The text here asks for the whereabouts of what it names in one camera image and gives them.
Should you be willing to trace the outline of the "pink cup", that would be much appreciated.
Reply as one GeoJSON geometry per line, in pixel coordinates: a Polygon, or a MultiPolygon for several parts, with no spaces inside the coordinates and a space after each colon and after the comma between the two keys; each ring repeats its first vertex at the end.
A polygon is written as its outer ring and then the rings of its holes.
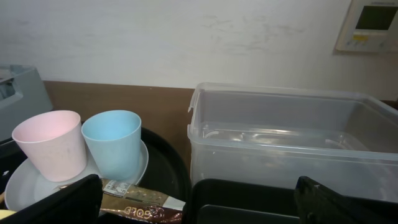
{"type": "Polygon", "coordinates": [[[50,111],[17,125],[12,138],[49,181],[63,182],[87,165],[81,117],[70,110],[50,111]]]}

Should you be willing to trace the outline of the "blue cup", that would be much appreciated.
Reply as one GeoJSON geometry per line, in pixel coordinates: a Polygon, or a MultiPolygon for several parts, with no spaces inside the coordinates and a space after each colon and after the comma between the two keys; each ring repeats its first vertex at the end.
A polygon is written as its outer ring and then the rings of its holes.
{"type": "Polygon", "coordinates": [[[81,133],[104,178],[124,180],[139,167],[141,118],[132,111],[111,110],[87,119],[81,133]]]}

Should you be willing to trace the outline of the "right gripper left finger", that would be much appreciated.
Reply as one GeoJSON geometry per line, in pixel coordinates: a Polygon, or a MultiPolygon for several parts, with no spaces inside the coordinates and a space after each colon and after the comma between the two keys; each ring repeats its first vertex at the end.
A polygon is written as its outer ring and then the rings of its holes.
{"type": "Polygon", "coordinates": [[[1,220],[3,224],[96,223],[103,198],[102,181],[96,174],[1,220]]]}

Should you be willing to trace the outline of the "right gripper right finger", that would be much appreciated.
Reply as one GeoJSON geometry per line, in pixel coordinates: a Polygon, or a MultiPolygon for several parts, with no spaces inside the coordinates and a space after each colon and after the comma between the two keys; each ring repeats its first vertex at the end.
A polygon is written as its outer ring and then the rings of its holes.
{"type": "Polygon", "coordinates": [[[306,224],[388,224],[397,223],[397,204],[370,201],[361,204],[315,180],[298,178],[294,199],[300,223],[306,224]]]}

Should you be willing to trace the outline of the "yellow bowl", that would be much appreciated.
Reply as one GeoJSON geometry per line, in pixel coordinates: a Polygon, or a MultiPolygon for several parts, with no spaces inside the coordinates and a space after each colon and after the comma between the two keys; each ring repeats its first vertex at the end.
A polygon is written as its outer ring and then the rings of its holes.
{"type": "Polygon", "coordinates": [[[4,219],[6,217],[9,217],[13,214],[15,214],[15,211],[0,209],[0,220],[4,219]]]}

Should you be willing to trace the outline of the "gold snack wrapper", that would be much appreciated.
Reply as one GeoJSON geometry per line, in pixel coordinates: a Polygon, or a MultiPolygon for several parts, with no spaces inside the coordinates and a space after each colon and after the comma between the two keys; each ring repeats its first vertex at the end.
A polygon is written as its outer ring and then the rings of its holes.
{"type": "Polygon", "coordinates": [[[181,223],[185,202],[165,193],[89,175],[55,193],[75,223],[96,223],[110,214],[139,223],[181,223]]]}

